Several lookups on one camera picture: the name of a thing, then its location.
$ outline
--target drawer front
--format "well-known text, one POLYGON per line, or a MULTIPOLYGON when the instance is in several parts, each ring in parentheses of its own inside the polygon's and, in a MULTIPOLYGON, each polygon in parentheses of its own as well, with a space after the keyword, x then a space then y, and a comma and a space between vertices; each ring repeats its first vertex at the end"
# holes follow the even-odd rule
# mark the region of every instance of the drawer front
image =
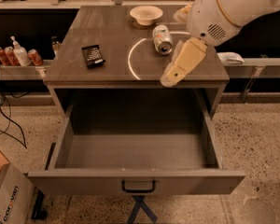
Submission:
POLYGON ((243 172, 195 171, 137 176, 110 172, 99 175, 86 170, 31 172, 28 177, 51 195, 190 195, 230 194, 244 179, 243 172))

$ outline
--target black cable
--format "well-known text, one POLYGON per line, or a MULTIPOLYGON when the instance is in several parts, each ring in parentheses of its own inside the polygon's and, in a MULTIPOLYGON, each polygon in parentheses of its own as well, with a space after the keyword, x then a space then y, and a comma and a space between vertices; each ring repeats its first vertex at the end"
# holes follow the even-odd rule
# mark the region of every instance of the black cable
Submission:
POLYGON ((12 122, 13 124, 15 124, 16 126, 19 127, 19 129, 21 130, 21 135, 22 135, 23 142, 20 141, 19 139, 17 139, 16 137, 10 135, 9 133, 3 132, 3 131, 1 131, 1 132, 3 132, 4 134, 6 134, 6 135, 8 135, 8 136, 12 136, 15 140, 17 140, 17 141, 20 142, 25 148, 27 148, 27 146, 26 146, 25 134, 24 134, 24 132, 23 132, 21 126, 20 126, 17 122, 15 122, 14 120, 12 120, 12 119, 10 119, 9 117, 6 116, 6 114, 5 114, 5 113, 2 111, 2 109, 1 109, 1 105, 0 105, 0 112, 1 112, 1 114, 2 114, 6 119, 8 119, 10 122, 12 122))
MULTIPOLYGON (((11 119, 11 108, 10 108, 10 103, 9 103, 9 100, 8 100, 8 99, 7 99, 7 102, 8 102, 8 108, 9 108, 9 119, 11 119)), ((8 120, 8 126, 6 127, 6 129, 5 129, 4 131, 1 131, 1 130, 0 130, 0 135, 1 135, 2 133, 6 133, 7 130, 9 129, 9 127, 10 127, 10 120, 8 120)))
POLYGON ((0 130, 0 132, 3 133, 3 134, 5 134, 5 135, 7 135, 7 136, 9 136, 9 137, 12 137, 13 139, 15 139, 15 140, 17 140, 19 143, 21 143, 25 148, 27 148, 27 146, 26 146, 20 139, 16 138, 15 136, 13 136, 13 135, 11 135, 11 134, 5 132, 5 131, 2 131, 2 130, 0 130))

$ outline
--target small bowl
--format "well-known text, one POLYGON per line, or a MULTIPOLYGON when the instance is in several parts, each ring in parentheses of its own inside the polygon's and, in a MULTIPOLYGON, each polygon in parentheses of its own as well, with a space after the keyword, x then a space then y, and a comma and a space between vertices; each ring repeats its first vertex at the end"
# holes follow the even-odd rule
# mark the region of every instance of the small bowl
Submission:
POLYGON ((149 26, 162 16, 162 10, 154 6, 134 7, 130 15, 137 20, 140 25, 149 26))

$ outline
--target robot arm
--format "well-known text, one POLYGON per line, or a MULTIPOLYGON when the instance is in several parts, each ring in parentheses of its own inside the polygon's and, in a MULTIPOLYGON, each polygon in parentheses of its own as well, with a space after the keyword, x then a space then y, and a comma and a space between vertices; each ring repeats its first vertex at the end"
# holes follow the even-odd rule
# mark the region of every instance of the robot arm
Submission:
POLYGON ((192 38, 165 70, 161 83, 177 84, 202 61, 208 45, 218 46, 252 20, 279 10, 280 0, 196 0, 186 24, 192 38))

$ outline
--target speckled floor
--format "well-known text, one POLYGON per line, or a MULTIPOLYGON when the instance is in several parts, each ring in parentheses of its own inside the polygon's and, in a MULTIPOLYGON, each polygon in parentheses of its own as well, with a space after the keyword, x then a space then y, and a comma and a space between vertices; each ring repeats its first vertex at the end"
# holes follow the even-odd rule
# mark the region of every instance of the speckled floor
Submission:
MULTIPOLYGON (((0 150, 24 173, 45 166, 62 118, 54 106, 13 106, 28 149, 5 135, 0 150)), ((225 166, 245 170, 246 178, 228 196, 146 196, 157 223, 280 224, 280 104, 221 104, 214 117, 217 144, 225 166)), ((7 121, 0 115, 0 128, 7 121)), ((19 129, 8 132, 21 139, 19 129)), ((26 223, 127 223, 135 201, 130 196, 47 196, 43 221, 26 223)), ((152 223, 140 209, 134 223, 152 223)))

